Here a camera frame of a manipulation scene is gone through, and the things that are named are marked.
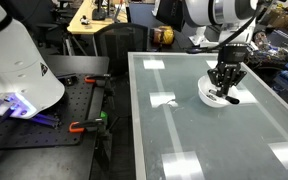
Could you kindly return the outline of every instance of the glass tabletop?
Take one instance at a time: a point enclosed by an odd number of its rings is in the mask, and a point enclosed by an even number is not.
[[[288,180],[288,105],[246,65],[245,103],[205,105],[197,82],[216,59],[129,53],[138,179]]]

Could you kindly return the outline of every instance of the chair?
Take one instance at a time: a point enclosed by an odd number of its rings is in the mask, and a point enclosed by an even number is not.
[[[128,52],[144,52],[148,28],[132,23],[111,24],[94,34],[98,56],[110,58],[112,76],[128,72]]]
[[[0,0],[0,4],[13,18],[26,26],[38,46],[41,47],[44,43],[46,47],[54,45],[63,50],[63,54],[66,54],[66,48],[72,48],[72,45],[66,44],[71,41],[71,35],[66,28],[73,15],[57,10],[51,0]]]

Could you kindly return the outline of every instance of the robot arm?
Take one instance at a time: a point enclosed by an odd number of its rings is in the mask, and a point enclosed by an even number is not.
[[[30,119],[54,105],[64,86],[49,70],[26,28],[0,6],[0,115]]]
[[[229,89],[236,86],[246,75],[241,70],[241,62],[251,42],[255,27],[258,0],[185,0],[184,18],[191,27],[222,24],[219,43],[218,64],[208,70],[209,78],[216,86],[216,96],[228,96]],[[243,32],[243,26],[252,23]]]

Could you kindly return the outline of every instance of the cable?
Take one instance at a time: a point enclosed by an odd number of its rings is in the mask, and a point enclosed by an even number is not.
[[[205,52],[209,52],[218,48],[221,48],[223,46],[225,46],[226,44],[228,44],[229,42],[231,42],[232,40],[234,40],[236,37],[238,37],[256,18],[258,12],[261,9],[261,4],[263,2],[261,0],[259,0],[259,2],[257,3],[257,7],[256,10],[254,12],[254,15],[252,16],[252,18],[247,21],[239,30],[237,30],[234,34],[232,34],[230,37],[228,37],[227,39],[225,39],[223,42],[221,42],[220,44],[218,44],[217,46],[211,47],[211,48],[207,48],[204,50],[201,49],[189,49],[186,52],[188,54],[198,54],[198,53],[205,53]]]
[[[35,7],[34,7],[34,9],[33,9],[33,11],[31,12],[30,15],[28,15],[26,18],[24,18],[24,19],[22,19],[22,20],[18,20],[18,21],[20,21],[20,22],[25,22],[26,20],[28,20],[29,18],[31,18],[31,17],[35,14],[35,11],[37,10],[37,7],[40,5],[41,1],[42,1],[42,0],[39,0],[39,1],[36,3],[36,5],[35,5]]]
[[[121,115],[119,115],[119,114],[117,114],[116,112],[114,112],[114,111],[112,111],[112,114],[114,114],[116,117],[118,117],[118,118],[129,118],[129,117],[131,117],[132,115],[126,115],[126,116],[121,116]]]
[[[5,122],[5,120],[10,117],[10,115],[15,111],[15,108],[13,108],[13,106],[11,106],[8,110],[6,110],[6,112],[3,114],[3,116],[1,116],[0,118],[0,125]]]

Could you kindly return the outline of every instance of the gray table surface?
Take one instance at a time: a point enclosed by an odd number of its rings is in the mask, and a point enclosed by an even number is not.
[[[197,81],[216,59],[129,53],[137,179],[288,179],[288,105],[244,64],[237,89],[255,101],[205,105]]]
[[[106,57],[48,56],[45,62],[54,74],[106,73],[109,60]],[[89,179],[96,135],[95,132],[84,134],[78,146],[0,151],[0,180]]]

